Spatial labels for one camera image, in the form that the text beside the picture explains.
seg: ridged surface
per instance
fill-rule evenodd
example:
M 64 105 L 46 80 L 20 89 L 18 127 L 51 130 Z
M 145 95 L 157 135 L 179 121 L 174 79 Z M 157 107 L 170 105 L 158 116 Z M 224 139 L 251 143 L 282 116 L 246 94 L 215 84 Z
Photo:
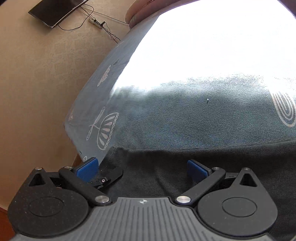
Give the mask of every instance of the ridged surface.
M 12 241 L 33 241 L 23 235 Z M 231 240 L 207 230 L 190 208 L 168 198 L 118 198 L 108 207 L 96 207 L 76 230 L 48 241 L 222 241 Z M 254 240 L 269 241 L 268 236 Z

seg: beige wall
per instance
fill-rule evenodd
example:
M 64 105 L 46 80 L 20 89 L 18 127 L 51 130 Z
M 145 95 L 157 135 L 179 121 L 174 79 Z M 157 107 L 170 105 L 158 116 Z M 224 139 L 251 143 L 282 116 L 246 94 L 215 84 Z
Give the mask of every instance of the beige wall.
M 0 6 L 0 207 L 7 209 L 36 166 L 57 171 L 76 150 L 63 120 L 77 94 L 115 42 L 89 22 L 74 31 L 49 29 L 27 12 L 40 0 L 7 0 Z M 124 20 L 133 0 L 91 0 L 104 14 Z M 122 38 L 129 27 L 94 14 Z M 79 26 L 72 13 L 60 25 Z

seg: round silver bolt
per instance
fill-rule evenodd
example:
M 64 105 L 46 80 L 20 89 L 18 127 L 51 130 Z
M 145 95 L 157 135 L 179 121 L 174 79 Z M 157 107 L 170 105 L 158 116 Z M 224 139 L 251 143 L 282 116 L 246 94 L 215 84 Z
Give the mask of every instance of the round silver bolt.
M 188 196 L 179 196 L 176 198 L 176 201 L 179 203 L 189 203 L 191 201 L 191 198 Z
M 106 203 L 110 201 L 110 198 L 104 195 L 100 195 L 100 196 L 97 196 L 94 200 L 98 203 Z

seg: black flat screen tv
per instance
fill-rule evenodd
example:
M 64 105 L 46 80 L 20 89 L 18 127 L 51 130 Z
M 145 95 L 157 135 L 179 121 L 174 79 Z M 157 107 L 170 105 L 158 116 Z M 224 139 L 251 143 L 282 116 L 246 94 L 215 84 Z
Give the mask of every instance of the black flat screen tv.
M 53 28 L 88 0 L 42 0 L 28 13 Z

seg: bed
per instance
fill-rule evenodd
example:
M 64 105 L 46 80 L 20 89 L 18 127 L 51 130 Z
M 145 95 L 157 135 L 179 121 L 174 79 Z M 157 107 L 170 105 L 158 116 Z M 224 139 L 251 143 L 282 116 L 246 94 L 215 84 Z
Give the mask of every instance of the bed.
M 139 12 L 128 13 L 127 22 Z M 194 185 L 191 158 L 229 172 L 250 167 L 279 209 L 272 235 L 292 238 L 293 14 L 277 0 L 179 1 L 131 27 L 65 120 L 83 161 L 124 169 L 106 192 L 176 197 Z

